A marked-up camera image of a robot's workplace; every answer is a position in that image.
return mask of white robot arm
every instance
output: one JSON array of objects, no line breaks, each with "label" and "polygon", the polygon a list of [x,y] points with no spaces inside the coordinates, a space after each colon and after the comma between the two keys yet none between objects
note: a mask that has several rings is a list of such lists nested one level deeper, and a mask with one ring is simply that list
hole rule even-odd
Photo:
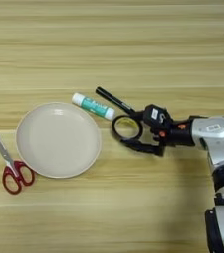
[{"label": "white robot arm", "polygon": [[205,213],[208,247],[211,253],[224,253],[224,117],[195,119],[192,138],[208,152],[215,187],[215,208]]},{"label": "white robot arm", "polygon": [[[96,92],[126,112],[112,121],[113,135],[126,147],[158,156],[163,156],[165,146],[176,145],[196,146],[208,152],[216,193],[215,207],[205,213],[208,248],[210,253],[224,253],[224,117],[190,116],[184,121],[174,121],[166,109],[156,105],[136,112],[102,87]],[[117,129],[122,121],[134,126],[136,134],[123,136]],[[158,145],[140,141],[142,122],[150,127]]]}]

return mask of plate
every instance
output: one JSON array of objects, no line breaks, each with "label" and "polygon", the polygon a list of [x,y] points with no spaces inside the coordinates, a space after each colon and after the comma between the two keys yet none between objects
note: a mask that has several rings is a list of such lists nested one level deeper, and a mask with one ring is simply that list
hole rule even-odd
[{"label": "plate", "polygon": [[67,103],[49,103],[20,121],[16,143],[22,160],[49,178],[70,178],[88,170],[98,158],[102,139],[96,122]]}]

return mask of table surface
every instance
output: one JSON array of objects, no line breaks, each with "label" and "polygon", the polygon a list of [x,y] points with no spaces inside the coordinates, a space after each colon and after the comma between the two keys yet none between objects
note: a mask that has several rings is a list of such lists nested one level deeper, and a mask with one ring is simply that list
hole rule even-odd
[{"label": "table surface", "polygon": [[[98,85],[175,119],[224,115],[224,0],[0,0],[0,136],[14,158],[24,113],[74,92],[104,102]],[[206,153],[130,151],[92,116],[103,150],[79,177],[37,175],[13,197],[0,156],[0,253],[208,252]]]}]

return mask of sticker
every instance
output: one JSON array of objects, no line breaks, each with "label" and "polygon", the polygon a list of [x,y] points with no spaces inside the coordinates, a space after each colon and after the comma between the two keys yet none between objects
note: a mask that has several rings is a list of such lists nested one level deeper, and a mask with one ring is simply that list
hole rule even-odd
[{"label": "sticker", "polygon": [[151,114],[151,118],[153,119],[157,119],[157,116],[158,116],[158,110],[156,110],[155,108],[153,109],[152,111],[152,114]]},{"label": "sticker", "polygon": [[216,131],[220,129],[221,129],[220,124],[211,125],[206,128],[207,131]]}]

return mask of scissor handle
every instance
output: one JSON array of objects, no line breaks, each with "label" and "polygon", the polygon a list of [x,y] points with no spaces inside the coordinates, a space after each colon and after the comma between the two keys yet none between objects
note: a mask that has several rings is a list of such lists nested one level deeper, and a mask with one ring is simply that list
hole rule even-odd
[{"label": "scissor handle", "polygon": [[[14,191],[9,187],[9,185],[7,184],[7,181],[6,181],[8,177],[11,177],[13,179],[13,181],[16,183],[16,185],[18,187],[17,190]],[[21,192],[22,187],[21,187],[20,180],[14,175],[13,171],[7,166],[5,167],[5,170],[4,170],[2,183],[3,183],[5,190],[10,194],[17,195]]]},{"label": "scissor handle", "polygon": [[[24,186],[31,186],[35,181],[35,172],[25,162],[22,162],[22,161],[15,161],[14,166],[15,166],[15,169],[19,172],[19,177],[20,177],[19,181],[21,181]],[[21,168],[23,167],[29,170],[31,174],[30,181],[27,181],[26,177],[23,176],[23,173],[21,171]]]},{"label": "scissor handle", "polygon": [[[35,181],[35,173],[34,173],[34,171],[31,168],[29,168],[26,165],[26,163],[24,163],[22,161],[15,161],[14,162],[14,167],[17,170],[17,172],[18,172],[19,175],[16,176],[14,174],[14,172],[12,171],[12,169],[9,168],[8,166],[6,166],[5,170],[4,170],[2,182],[3,182],[4,188],[6,189],[6,191],[8,193],[13,194],[13,195],[17,195],[22,190],[22,186],[21,186],[20,182],[22,182],[24,186],[30,186],[30,185],[32,185],[34,183],[34,181]],[[26,167],[26,169],[28,169],[30,171],[30,173],[31,173],[31,180],[30,181],[27,181],[26,177],[23,176],[22,171],[21,171],[22,167]],[[11,189],[9,187],[9,185],[7,184],[7,177],[11,177],[13,179],[13,181],[17,185],[17,190],[13,190],[13,189]]]}]

